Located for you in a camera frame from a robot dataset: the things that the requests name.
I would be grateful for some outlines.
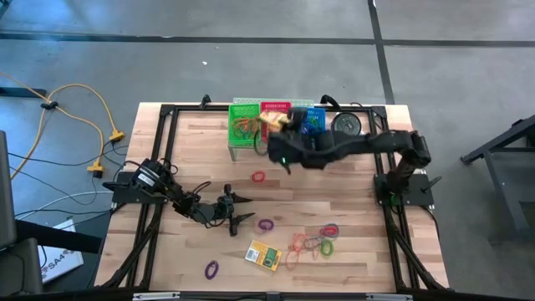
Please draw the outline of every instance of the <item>wooden table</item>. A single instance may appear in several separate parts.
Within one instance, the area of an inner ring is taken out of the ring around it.
[[[142,162],[150,157],[160,103],[141,103],[130,140],[127,160]],[[391,129],[412,130],[405,105],[387,105]],[[334,114],[328,114],[329,123]],[[368,118],[360,116],[364,131]],[[160,156],[166,147],[166,122]],[[349,156],[330,164],[324,171],[292,166],[292,175],[253,150],[239,150],[232,162],[227,149],[226,112],[181,112],[178,120],[172,164],[178,166],[176,180],[185,189],[203,181],[212,184],[202,193],[202,202],[214,202],[225,183],[240,196],[254,202],[237,204],[236,214],[257,214],[229,237],[225,225],[205,229],[165,205],[156,248],[150,289],[195,291],[280,291],[280,292],[393,292],[395,291],[386,239],[385,220],[375,205],[372,155]],[[252,182],[254,171],[266,173],[262,183]],[[110,222],[96,284],[108,280],[130,252],[140,205],[129,204],[116,212]],[[447,286],[446,271],[435,225],[427,212],[407,207],[406,215],[413,248],[436,280]],[[271,218],[275,228],[256,234],[253,225]],[[298,266],[287,270],[284,258],[295,232],[315,234],[327,223],[337,223],[339,238],[329,258],[313,260],[311,253],[300,256]],[[252,239],[284,251],[275,273],[244,259]],[[140,257],[138,275],[145,266]],[[204,269],[211,260],[219,262],[219,273],[207,280]],[[406,259],[400,255],[404,280],[409,282]]]

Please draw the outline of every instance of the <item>black metal stand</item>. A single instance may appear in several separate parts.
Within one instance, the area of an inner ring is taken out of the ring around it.
[[[535,202],[535,148],[505,147],[535,131],[535,115],[519,120],[509,130],[461,157],[465,164],[485,159],[498,197],[511,213],[514,231],[489,237],[489,242],[535,241],[535,232],[530,227],[523,203]]]
[[[77,232],[63,231],[41,226],[32,222],[15,221],[17,242],[35,238],[38,244],[49,247],[62,247],[71,251],[98,253],[102,239]]]
[[[39,93],[42,96],[47,95],[47,90],[45,89],[32,88],[32,90],[34,90],[35,92]],[[5,87],[0,87],[0,97],[39,98],[39,96],[35,95],[34,93],[30,92],[29,90],[25,88],[5,88]]]

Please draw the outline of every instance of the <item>gray floor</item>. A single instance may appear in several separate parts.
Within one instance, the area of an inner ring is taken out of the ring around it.
[[[376,0],[376,6],[384,38],[535,39],[535,5],[528,0]],[[373,38],[367,2],[362,0],[13,0],[0,19],[0,30]],[[535,298],[535,247],[489,245],[489,235],[510,226],[507,209],[496,199],[483,162],[466,167],[458,160],[535,112],[533,48],[387,47],[385,52],[395,102],[409,105],[414,127],[431,149],[428,173],[443,176],[433,190],[451,286],[468,293]],[[128,136],[141,101],[199,101],[204,94],[215,101],[240,96],[318,99],[331,94],[340,102],[385,103],[375,46],[0,40],[0,58],[0,71],[34,87],[51,90],[72,82],[93,86],[108,100],[117,126]],[[0,85],[12,83],[0,79]],[[66,91],[59,102],[99,124],[106,135],[110,132],[101,104],[88,92]],[[8,133],[11,152],[25,154],[31,146],[38,104],[33,99],[0,99],[0,129]],[[92,128],[53,113],[33,156],[82,161],[98,153],[96,141]],[[85,166],[32,162],[24,171],[69,193],[93,189]],[[24,175],[13,188],[17,212],[63,196]],[[91,196],[80,200],[88,202]],[[90,207],[65,200],[52,208],[81,212],[109,204],[110,196],[103,194]],[[28,220],[53,225],[65,218],[40,212]]]

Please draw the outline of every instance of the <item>plastic basket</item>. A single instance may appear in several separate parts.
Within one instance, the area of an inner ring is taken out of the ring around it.
[[[292,107],[289,101],[266,101],[260,104],[260,112],[281,112],[287,113]],[[261,137],[264,142],[268,141],[268,125],[262,123]]]
[[[307,120],[303,122],[301,132],[303,134],[315,135],[326,130],[325,109],[308,108]]]
[[[229,146],[253,146],[255,119],[260,114],[260,105],[229,105],[228,107],[228,145]],[[238,124],[238,119],[250,119],[250,122]]]

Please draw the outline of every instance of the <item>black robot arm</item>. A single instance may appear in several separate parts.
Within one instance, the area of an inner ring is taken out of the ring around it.
[[[415,169],[424,168],[431,162],[425,138],[417,131],[389,130],[378,135],[352,136],[327,130],[318,135],[304,135],[300,128],[306,116],[306,108],[292,108],[288,113],[290,123],[280,132],[269,134],[269,160],[280,163],[288,174],[290,165],[296,163],[304,168],[323,169],[328,163],[348,155],[398,152],[401,161],[388,173],[386,188],[400,193],[408,186]]]
[[[127,161],[138,166],[127,182],[106,182],[104,187],[111,191],[128,191],[138,200],[165,199],[172,203],[173,209],[182,216],[205,225],[206,228],[219,227],[227,219],[230,222],[230,235],[237,235],[237,225],[254,213],[234,217],[234,204],[250,202],[252,199],[237,196],[230,184],[226,184],[223,195],[213,204],[201,203],[199,192],[209,186],[209,181],[201,183],[193,191],[184,191],[169,168],[159,161],[145,159],[141,164]]]

